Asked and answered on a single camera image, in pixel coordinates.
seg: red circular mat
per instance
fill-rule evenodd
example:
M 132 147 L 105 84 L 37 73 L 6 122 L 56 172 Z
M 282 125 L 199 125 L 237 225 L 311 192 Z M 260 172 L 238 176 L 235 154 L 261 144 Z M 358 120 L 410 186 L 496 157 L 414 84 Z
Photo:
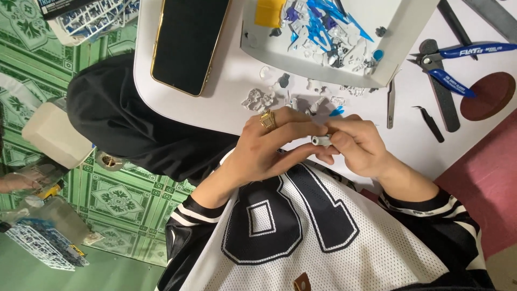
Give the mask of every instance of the red circular mat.
M 470 121 L 485 120 L 510 102 L 515 93 L 515 79 L 506 72 L 496 72 L 481 78 L 470 89 L 477 97 L 463 97 L 461 115 Z

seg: white table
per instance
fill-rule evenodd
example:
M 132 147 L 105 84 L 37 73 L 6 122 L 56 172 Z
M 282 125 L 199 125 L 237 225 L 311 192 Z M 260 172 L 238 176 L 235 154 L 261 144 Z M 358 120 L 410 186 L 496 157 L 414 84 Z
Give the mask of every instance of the white table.
M 240 102 L 252 88 L 267 89 L 268 86 L 259 76 L 259 71 L 265 64 L 248 56 L 239 48 L 243 1 L 232 1 L 210 79 L 203 92 L 203 97 L 198 98 L 185 95 L 151 78 L 151 58 L 161 2 L 162 0 L 146 0 L 140 4 L 134 79 L 141 98 L 153 110 L 170 119 L 239 135 L 245 121 L 255 114 L 253 111 L 244 109 Z M 473 42 L 506 42 L 461 0 L 449 0 L 449 2 Z M 500 3 L 510 13 L 517 15 L 517 2 Z M 411 53 L 418 53 L 419 45 L 428 38 L 436 39 L 441 48 L 458 45 L 457 39 L 437 10 L 415 42 Z M 517 77 L 517 51 L 480 55 L 478 62 L 473 61 L 470 57 L 445 60 L 444 66 L 447 72 L 466 86 L 498 71 L 505 71 Z M 288 87 L 291 94 L 310 95 L 306 86 L 306 78 L 291 74 Z M 329 87 L 333 92 L 339 92 L 338 85 L 330 84 Z M 350 96 L 343 91 L 340 91 L 338 96 L 347 97 L 349 100 L 349 104 L 345 106 L 344 115 L 355 113 L 365 120 L 372 120 L 378 124 L 378 130 L 388 150 L 432 180 L 436 179 L 517 108 L 517 98 L 513 98 L 501 112 L 478 122 L 468 121 L 459 113 L 461 128 L 455 133 L 449 133 L 445 130 L 440 117 L 429 78 L 422 73 L 418 66 L 410 62 L 403 64 L 402 71 L 396 77 L 396 93 L 393 129 L 386 128 L 386 88 L 364 97 Z M 459 112 L 461 96 L 453 94 L 453 98 Z M 445 137 L 444 143 L 436 141 L 422 119 L 420 111 L 412 108 L 416 105 L 425 107 L 428 113 L 434 117 Z M 308 138 L 296 140 L 284 148 L 289 150 L 306 142 L 309 142 Z M 320 162 L 314 156 L 311 159 Z M 336 163 L 329 168 L 363 187 L 375 192 L 379 190 L 378 185 L 371 179 L 351 173 L 343 159 L 337 158 Z

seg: purple plastic part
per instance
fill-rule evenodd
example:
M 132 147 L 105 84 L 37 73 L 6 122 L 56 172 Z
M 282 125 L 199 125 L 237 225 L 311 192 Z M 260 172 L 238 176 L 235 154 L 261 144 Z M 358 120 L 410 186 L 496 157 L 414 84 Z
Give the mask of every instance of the purple plastic part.
M 323 17 L 323 14 L 321 12 L 318 11 L 318 9 L 316 9 L 316 7 L 314 6 L 309 6 L 309 9 L 311 9 L 312 13 L 314 13 L 314 15 L 318 18 L 321 18 Z
M 295 20 L 299 19 L 298 12 L 296 12 L 296 10 L 294 10 L 293 7 L 289 7 L 287 9 L 286 13 L 287 13 L 287 16 L 285 17 L 285 20 L 295 21 Z
M 324 25 L 327 30 L 330 30 L 330 29 L 338 26 L 338 23 L 334 19 L 332 19 L 332 17 L 328 17 L 327 21 L 325 21 Z

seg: jersey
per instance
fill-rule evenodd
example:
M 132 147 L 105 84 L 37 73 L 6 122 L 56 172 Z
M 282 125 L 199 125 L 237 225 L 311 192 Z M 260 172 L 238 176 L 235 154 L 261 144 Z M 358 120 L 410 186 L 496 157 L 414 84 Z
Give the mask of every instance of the jersey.
M 239 188 L 206 209 L 191 197 L 166 225 L 171 290 L 390 291 L 425 286 L 493 288 L 481 230 L 444 190 L 425 202 L 386 193 L 378 204 L 298 164 Z

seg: jersey number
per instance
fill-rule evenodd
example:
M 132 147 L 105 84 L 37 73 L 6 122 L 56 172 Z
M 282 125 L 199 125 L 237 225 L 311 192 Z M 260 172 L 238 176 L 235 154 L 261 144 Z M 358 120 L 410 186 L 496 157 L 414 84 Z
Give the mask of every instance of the jersey number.
M 343 201 L 334 200 L 305 165 L 294 166 L 286 176 L 305 203 L 322 252 L 346 248 L 359 229 Z M 283 186 L 281 177 L 273 177 L 240 189 L 221 246 L 234 263 L 260 265 L 287 257 L 302 241 L 300 217 Z

